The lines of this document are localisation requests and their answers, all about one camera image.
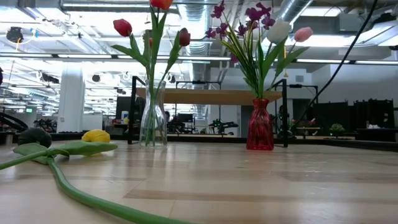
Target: table surface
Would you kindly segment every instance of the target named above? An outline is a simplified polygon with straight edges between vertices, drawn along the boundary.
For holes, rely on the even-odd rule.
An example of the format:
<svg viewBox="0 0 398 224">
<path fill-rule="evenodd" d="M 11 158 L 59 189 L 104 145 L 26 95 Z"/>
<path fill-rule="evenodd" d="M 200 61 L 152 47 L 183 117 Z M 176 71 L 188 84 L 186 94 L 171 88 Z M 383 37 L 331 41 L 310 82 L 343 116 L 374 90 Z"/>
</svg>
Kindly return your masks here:
<svg viewBox="0 0 398 224">
<path fill-rule="evenodd" d="M 291 145 L 172 142 L 144 149 L 114 141 L 100 156 L 59 157 L 76 188 L 144 212 L 210 224 L 398 223 L 398 154 Z M 17 157 L 0 147 L 0 162 Z M 47 166 L 0 170 L 4 224 L 127 224 L 63 194 Z"/>
</svg>

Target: red tulip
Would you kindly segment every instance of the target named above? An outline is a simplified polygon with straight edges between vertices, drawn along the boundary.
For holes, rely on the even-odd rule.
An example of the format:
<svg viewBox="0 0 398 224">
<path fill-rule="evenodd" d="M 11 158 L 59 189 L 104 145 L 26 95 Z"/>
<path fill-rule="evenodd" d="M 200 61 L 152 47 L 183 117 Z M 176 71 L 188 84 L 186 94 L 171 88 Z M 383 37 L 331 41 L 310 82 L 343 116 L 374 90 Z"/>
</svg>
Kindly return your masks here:
<svg viewBox="0 0 398 224">
<path fill-rule="evenodd" d="M 163 10 L 169 10 L 173 0 L 150 0 L 150 4 Z"/>
<path fill-rule="evenodd" d="M 124 19 L 118 19 L 113 21 L 113 27 L 123 37 L 129 37 L 131 35 L 132 32 L 131 24 L 128 21 L 125 21 Z"/>
<path fill-rule="evenodd" d="M 188 33 L 186 28 L 180 30 L 180 46 L 186 47 L 191 42 L 191 34 Z"/>
</svg>

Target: green stem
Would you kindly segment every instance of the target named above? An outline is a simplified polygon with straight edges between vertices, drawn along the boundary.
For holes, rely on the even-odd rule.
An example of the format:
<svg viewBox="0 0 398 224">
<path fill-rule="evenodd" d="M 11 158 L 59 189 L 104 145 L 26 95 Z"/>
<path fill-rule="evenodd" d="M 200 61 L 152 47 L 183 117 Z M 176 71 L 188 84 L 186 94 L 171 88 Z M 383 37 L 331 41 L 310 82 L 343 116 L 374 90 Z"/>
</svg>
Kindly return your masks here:
<svg viewBox="0 0 398 224">
<path fill-rule="evenodd" d="M 18 157 L 17 159 L 14 159 L 12 161 L 0 164 L 0 170 L 7 169 L 8 167 L 12 167 L 26 161 L 31 161 L 32 159 L 36 159 L 40 156 L 47 156 L 48 154 L 49 152 L 46 150 L 46 151 L 35 152 L 27 156 Z"/>
<path fill-rule="evenodd" d="M 67 194 L 69 197 L 77 200 L 82 204 L 85 204 L 92 208 L 97 208 L 103 212 L 112 214 L 114 216 L 137 224 L 189 224 L 188 222 L 183 222 L 180 220 L 173 220 L 170 218 L 160 217 L 158 215 L 152 215 L 84 193 L 69 184 L 68 180 L 62 173 L 59 166 L 55 163 L 53 158 L 48 157 L 47 163 L 54 173 L 57 184 L 62 189 L 63 193 Z"/>
</svg>

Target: black cable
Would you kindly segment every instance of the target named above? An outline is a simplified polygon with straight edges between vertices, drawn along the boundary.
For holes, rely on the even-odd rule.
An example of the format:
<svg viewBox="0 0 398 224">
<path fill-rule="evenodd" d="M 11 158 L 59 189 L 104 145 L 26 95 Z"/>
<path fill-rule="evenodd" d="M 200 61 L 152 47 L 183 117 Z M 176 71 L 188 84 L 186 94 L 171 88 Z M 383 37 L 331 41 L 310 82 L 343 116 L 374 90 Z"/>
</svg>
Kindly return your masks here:
<svg viewBox="0 0 398 224">
<path fill-rule="evenodd" d="M 351 43 L 351 45 L 349 46 L 346 54 L 344 55 L 343 59 L 341 60 L 340 64 L 337 66 L 336 71 L 334 72 L 334 74 L 331 76 L 331 78 L 329 79 L 329 81 L 326 83 L 326 85 L 324 87 L 322 87 L 322 89 L 318 92 L 318 94 L 311 100 L 311 102 L 308 104 L 308 106 L 306 107 L 303 115 L 301 115 L 300 119 L 297 120 L 297 122 L 293 125 L 295 126 L 296 124 L 298 124 L 301 120 L 303 120 L 305 114 L 307 113 L 308 109 L 311 107 L 311 105 L 315 102 L 315 100 L 319 97 L 319 95 L 321 95 L 321 93 L 330 85 L 330 83 L 335 79 L 337 73 L 340 71 L 341 67 L 343 66 L 345 60 L 347 59 L 349 53 L 351 52 L 351 50 L 353 49 L 356 41 L 359 39 L 359 36 L 362 34 L 362 31 L 365 29 L 366 25 L 368 24 L 369 20 L 372 17 L 373 11 L 376 8 L 376 4 L 377 4 L 377 0 L 373 1 L 373 5 L 371 10 L 369 11 L 368 16 L 366 17 L 366 20 L 363 22 L 362 27 L 360 28 L 360 30 L 358 31 L 358 33 L 356 34 L 354 41 Z"/>
</svg>

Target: pillar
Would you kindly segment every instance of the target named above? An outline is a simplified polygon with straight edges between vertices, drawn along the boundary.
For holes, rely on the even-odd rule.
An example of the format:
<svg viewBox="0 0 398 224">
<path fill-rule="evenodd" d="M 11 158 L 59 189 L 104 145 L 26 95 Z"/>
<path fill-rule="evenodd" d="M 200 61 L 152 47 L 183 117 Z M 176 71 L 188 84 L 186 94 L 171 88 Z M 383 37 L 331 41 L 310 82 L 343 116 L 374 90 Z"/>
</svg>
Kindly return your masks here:
<svg viewBox="0 0 398 224">
<path fill-rule="evenodd" d="M 57 133 L 82 131 L 84 103 L 85 80 L 81 64 L 64 62 Z"/>
</svg>

